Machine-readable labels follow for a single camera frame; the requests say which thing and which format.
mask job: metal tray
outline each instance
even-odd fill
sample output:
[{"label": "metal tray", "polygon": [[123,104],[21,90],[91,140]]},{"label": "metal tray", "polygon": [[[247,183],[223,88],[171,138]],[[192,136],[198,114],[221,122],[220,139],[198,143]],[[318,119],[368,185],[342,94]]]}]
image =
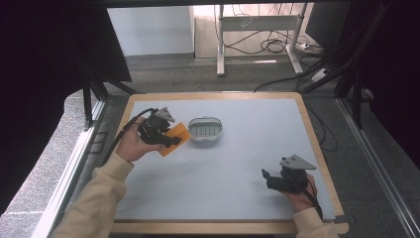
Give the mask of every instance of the metal tray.
[{"label": "metal tray", "polygon": [[193,141],[216,141],[223,132],[222,122],[215,117],[195,118],[189,122],[188,132]]}]

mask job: beige sleeve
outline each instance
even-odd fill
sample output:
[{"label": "beige sleeve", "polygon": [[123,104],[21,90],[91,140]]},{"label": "beige sleeve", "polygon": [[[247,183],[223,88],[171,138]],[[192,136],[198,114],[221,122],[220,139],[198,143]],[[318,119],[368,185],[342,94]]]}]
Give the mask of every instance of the beige sleeve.
[{"label": "beige sleeve", "polygon": [[296,238],[338,238],[332,224],[324,224],[315,208],[305,209],[293,215],[297,227]]},{"label": "beige sleeve", "polygon": [[125,179],[133,167],[113,153],[103,167],[93,171],[92,180],[51,237],[108,237],[117,204],[126,192]]}]

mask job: human hand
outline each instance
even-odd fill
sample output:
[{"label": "human hand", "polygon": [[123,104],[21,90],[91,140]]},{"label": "human hand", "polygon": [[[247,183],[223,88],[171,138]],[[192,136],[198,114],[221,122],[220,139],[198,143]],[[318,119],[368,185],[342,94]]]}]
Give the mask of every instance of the human hand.
[{"label": "human hand", "polygon": [[146,144],[139,136],[139,125],[145,120],[139,117],[136,122],[127,130],[115,153],[128,163],[134,162],[141,158],[145,153],[158,151],[165,148],[162,144],[149,145]]},{"label": "human hand", "polygon": [[[308,175],[307,177],[308,177],[309,183],[308,183],[308,186],[306,186],[306,190],[313,197],[316,198],[318,189],[315,186],[315,179],[311,175]],[[313,207],[312,201],[305,194],[303,194],[303,192],[290,193],[290,192],[281,191],[281,193],[283,193],[291,201],[296,212]]]}]

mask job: white wall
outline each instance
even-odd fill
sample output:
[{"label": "white wall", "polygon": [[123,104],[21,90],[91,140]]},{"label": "white wall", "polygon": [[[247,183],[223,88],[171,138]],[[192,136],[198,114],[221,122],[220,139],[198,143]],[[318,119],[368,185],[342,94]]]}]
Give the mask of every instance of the white wall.
[{"label": "white wall", "polygon": [[108,9],[125,57],[194,52],[189,6]]}]

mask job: yellow sponge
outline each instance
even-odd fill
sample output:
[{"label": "yellow sponge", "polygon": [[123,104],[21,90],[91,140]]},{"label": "yellow sponge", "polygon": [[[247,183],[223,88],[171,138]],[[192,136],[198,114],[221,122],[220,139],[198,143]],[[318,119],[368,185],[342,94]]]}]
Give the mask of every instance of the yellow sponge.
[{"label": "yellow sponge", "polygon": [[176,126],[174,126],[172,129],[168,130],[166,133],[164,133],[167,137],[177,137],[182,139],[181,142],[179,142],[178,145],[171,145],[169,148],[164,148],[160,151],[158,151],[163,157],[174,151],[176,148],[180,147],[182,144],[184,144],[186,141],[189,140],[189,132],[188,129],[180,122]]}]

